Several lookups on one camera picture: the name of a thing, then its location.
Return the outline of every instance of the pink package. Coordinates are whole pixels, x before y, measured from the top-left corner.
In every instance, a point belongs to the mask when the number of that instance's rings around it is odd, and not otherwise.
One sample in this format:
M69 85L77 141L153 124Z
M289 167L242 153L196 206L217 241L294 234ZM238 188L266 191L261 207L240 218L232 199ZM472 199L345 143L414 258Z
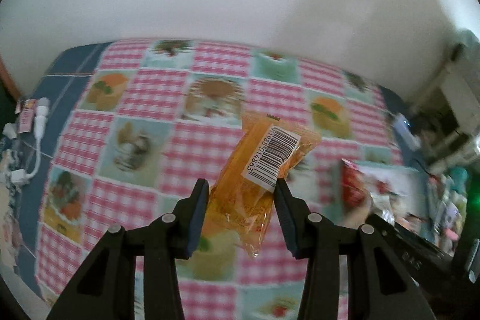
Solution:
M27 99L20 112L20 123L18 133L30 132L32 130L32 121L35 114L35 99Z

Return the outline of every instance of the brown wooden edge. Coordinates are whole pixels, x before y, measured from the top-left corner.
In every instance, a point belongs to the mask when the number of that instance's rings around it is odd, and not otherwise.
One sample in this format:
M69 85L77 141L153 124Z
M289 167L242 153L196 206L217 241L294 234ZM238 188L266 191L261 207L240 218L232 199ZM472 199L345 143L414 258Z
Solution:
M17 101L21 94L15 85L14 80L11 78L5 65L3 64L2 55L0 55L0 79L8 93Z

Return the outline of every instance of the orange snack packet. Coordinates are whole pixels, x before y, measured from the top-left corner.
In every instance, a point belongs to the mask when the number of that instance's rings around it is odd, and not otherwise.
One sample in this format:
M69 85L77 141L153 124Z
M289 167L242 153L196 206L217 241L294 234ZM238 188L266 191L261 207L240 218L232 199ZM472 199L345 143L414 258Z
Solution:
M210 190L206 218L239 234L245 250L258 254L272 214L277 178L315 148L318 133L277 117L247 111L245 135Z

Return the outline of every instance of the barcode label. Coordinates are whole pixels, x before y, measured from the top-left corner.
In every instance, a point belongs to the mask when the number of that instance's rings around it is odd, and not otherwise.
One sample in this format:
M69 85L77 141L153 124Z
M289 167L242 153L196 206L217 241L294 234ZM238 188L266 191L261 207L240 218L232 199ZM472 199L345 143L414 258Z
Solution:
M272 125L258 143L242 172L243 177L273 192L280 166L293 154L299 143L299 135Z

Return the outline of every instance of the silver screw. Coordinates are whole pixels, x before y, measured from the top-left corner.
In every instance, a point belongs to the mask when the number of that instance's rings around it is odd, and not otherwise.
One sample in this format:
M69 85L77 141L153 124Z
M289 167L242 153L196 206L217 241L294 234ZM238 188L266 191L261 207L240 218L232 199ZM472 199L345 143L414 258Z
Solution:
M121 226L120 224L114 223L114 224L111 224L111 226L109 226L108 231L109 231L111 234L116 234L116 233L120 232L121 227L122 227L122 226Z
M318 213L310 213L308 215L308 219L312 222L312 223L319 223L320 221L322 221L322 216Z
M164 223L172 223L176 219L175 215L173 213L166 213L162 216L162 221Z
M371 235L372 233L375 232L375 229L370 224L363 224L363 226L361 227L362 227L361 230L363 231L363 233L367 235Z

